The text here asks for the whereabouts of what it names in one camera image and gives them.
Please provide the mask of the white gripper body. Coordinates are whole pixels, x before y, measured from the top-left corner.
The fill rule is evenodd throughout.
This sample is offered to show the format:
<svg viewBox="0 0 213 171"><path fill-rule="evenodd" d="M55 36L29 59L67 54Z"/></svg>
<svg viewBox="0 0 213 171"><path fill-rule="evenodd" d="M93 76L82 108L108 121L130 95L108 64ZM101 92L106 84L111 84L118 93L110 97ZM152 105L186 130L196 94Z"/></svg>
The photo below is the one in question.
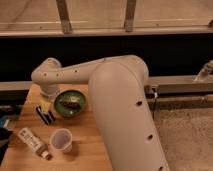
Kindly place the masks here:
<svg viewBox="0 0 213 171"><path fill-rule="evenodd" d="M41 89L40 95L41 95L41 100L40 100L40 105L41 105L41 110L43 113L48 113L51 107L52 102L60 92L59 88L54 88L54 89Z"/></svg>

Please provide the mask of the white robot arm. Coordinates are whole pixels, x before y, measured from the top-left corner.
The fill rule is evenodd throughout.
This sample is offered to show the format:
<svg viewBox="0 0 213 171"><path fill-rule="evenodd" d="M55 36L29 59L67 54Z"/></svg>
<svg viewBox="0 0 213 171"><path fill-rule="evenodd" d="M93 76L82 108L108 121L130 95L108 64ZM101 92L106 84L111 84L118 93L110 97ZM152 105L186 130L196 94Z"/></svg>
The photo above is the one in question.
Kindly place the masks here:
<svg viewBox="0 0 213 171"><path fill-rule="evenodd" d="M52 98L60 84L86 84L113 171L170 171L145 96L149 71L138 56L102 58L63 67L55 58L31 74Z"/></svg>

